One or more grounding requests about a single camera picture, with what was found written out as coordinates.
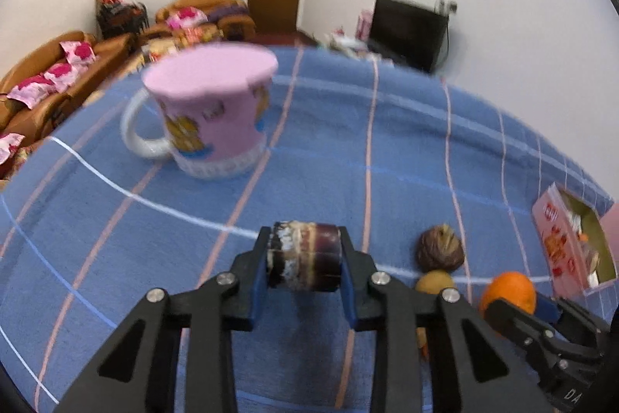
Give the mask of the blue plaid tablecloth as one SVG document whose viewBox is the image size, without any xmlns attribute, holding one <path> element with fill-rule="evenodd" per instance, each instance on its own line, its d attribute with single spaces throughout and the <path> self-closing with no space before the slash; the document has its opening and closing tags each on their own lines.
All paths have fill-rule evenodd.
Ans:
<svg viewBox="0 0 619 413">
<path fill-rule="evenodd" d="M 44 142 L 1 195 L 1 361 L 50 412 L 150 288 L 181 293 L 228 269 L 277 221 L 342 225 L 406 284 L 435 224 L 465 241 L 457 288 L 478 299 L 504 271 L 551 293 L 531 214 L 563 185 L 604 214 L 614 193 L 539 133 L 423 74 L 280 48 L 264 117 L 267 162 L 200 180 L 129 152 L 120 118 L 138 74 Z"/>
</svg>

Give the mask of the black shelf rack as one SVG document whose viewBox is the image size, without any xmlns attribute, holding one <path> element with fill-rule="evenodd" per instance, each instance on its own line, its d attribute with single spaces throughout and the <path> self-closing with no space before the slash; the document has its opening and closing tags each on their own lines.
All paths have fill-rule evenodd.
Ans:
<svg viewBox="0 0 619 413">
<path fill-rule="evenodd" d="M 102 2 L 96 14 L 104 40 L 122 34 L 140 34 L 149 27 L 146 6 L 143 3 Z"/>
</svg>

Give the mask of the pink tin box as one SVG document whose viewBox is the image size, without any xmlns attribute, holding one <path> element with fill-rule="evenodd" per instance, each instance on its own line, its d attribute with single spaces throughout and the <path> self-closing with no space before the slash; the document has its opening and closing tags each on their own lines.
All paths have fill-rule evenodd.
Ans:
<svg viewBox="0 0 619 413">
<path fill-rule="evenodd" d="M 618 280 L 613 252 L 592 206 L 553 183 L 533 204 L 532 215 L 557 296 L 588 296 Z"/>
</svg>

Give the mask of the small yellow-green fruit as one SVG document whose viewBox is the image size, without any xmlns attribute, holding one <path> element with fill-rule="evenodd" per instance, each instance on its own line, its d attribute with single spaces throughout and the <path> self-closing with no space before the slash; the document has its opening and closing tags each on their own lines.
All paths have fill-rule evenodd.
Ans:
<svg viewBox="0 0 619 413">
<path fill-rule="evenodd" d="M 436 269 L 428 271 L 417 280 L 414 289 L 419 293 L 428 293 L 428 295 L 438 295 L 446 288 L 454 288 L 455 283 L 447 271 Z"/>
</svg>

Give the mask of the black television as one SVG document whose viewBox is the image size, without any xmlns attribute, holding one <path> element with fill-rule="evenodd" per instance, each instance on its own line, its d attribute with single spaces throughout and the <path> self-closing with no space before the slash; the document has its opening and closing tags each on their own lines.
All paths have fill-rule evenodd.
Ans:
<svg viewBox="0 0 619 413">
<path fill-rule="evenodd" d="M 367 47 L 393 62 L 432 73 L 447 37 L 449 18 L 403 0 L 376 0 Z"/>
</svg>

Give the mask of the orange mandarin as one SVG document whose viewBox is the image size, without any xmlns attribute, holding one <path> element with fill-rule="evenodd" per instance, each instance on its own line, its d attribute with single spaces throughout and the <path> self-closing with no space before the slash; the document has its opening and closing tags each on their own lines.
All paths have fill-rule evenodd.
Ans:
<svg viewBox="0 0 619 413">
<path fill-rule="evenodd" d="M 534 314 L 537 293 L 533 282 L 518 271 L 505 271 L 495 277 L 485 288 L 479 302 L 479 311 L 484 314 L 491 303 L 504 299 L 527 314 Z"/>
</svg>

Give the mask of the white tv stand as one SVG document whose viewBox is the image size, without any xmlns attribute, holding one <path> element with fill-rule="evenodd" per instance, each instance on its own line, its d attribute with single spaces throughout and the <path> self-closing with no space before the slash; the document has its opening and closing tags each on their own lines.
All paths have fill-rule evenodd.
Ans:
<svg viewBox="0 0 619 413">
<path fill-rule="evenodd" d="M 383 63 L 393 66 L 395 63 L 391 59 L 382 57 L 380 53 L 371 51 L 364 41 L 354 37 L 348 37 L 339 30 L 331 31 L 317 40 L 318 46 L 331 52 L 340 53 L 346 58 L 357 61 L 370 61 Z"/>
</svg>

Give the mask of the pink cartoon mug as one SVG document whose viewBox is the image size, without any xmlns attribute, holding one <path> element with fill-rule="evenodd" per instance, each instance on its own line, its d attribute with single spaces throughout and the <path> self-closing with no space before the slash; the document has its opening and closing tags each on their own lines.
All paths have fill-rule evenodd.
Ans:
<svg viewBox="0 0 619 413">
<path fill-rule="evenodd" d="M 246 172 L 267 144 L 263 117 L 277 70 L 275 53 L 250 43 L 209 43 L 165 57 L 143 72 L 143 88 L 123 112 L 123 142 L 142 158 L 171 157 L 195 178 Z M 149 99 L 162 119 L 161 138 L 137 134 L 137 116 Z"/>
</svg>

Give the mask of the pink floral cushion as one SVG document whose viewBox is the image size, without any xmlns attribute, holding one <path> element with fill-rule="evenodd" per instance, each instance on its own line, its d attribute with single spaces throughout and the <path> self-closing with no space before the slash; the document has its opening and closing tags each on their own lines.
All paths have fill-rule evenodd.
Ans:
<svg viewBox="0 0 619 413">
<path fill-rule="evenodd" d="M 60 46 L 65 60 L 72 66 L 88 66 L 96 62 L 96 54 L 92 45 L 85 41 L 62 41 Z"/>
</svg>

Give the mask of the long brown leather sofa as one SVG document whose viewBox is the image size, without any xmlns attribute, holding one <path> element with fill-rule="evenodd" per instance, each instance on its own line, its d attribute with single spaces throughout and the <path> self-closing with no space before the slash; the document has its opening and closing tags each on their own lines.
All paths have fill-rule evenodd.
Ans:
<svg viewBox="0 0 619 413">
<path fill-rule="evenodd" d="M 96 62 L 68 64 L 62 41 L 90 43 Z M 49 135 L 120 69 L 134 46 L 134 34 L 100 42 L 83 31 L 61 34 L 40 46 L 1 80 L 1 132 L 22 135 L 24 146 Z"/>
</svg>

